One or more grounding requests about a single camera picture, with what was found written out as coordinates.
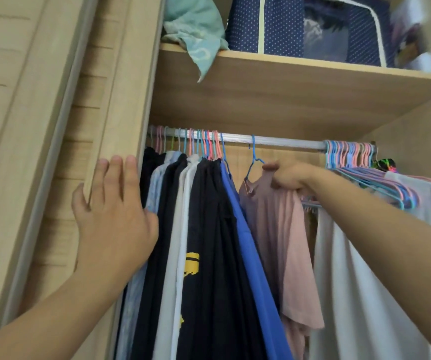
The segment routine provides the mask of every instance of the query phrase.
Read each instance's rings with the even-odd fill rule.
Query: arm
[[[92,206],[82,185],[72,209],[80,232],[78,265],[55,293],[0,330],[0,359],[70,359],[147,260],[158,237],[157,216],[142,209],[135,157],[100,160]]]
[[[317,197],[431,344],[431,226],[329,170],[306,163],[264,169],[278,169],[274,184]]]

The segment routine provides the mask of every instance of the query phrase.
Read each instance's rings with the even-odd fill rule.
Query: pink t-shirt
[[[292,352],[303,359],[305,338],[324,327],[310,261],[304,210],[295,191],[271,188],[272,172],[239,190]]]

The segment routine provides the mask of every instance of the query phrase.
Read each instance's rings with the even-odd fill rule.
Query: fingernail
[[[133,155],[127,156],[127,163],[135,164],[137,162],[137,159]]]

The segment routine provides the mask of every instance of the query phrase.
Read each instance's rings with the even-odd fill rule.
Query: hand
[[[120,291],[151,254],[159,235],[157,215],[142,208],[137,160],[100,159],[95,169],[91,204],[83,186],[74,191],[72,210],[79,227],[76,273],[106,280]]]
[[[303,190],[304,194],[312,195],[308,188],[308,182],[314,177],[319,167],[309,163],[298,161],[276,161],[264,164],[264,170],[275,171],[272,178],[274,188],[285,188],[288,190]]]

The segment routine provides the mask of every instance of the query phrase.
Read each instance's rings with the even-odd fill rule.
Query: yellow graphic
[[[186,256],[186,266],[184,269],[184,278],[189,274],[194,275],[199,272],[200,255],[196,252],[188,252]]]

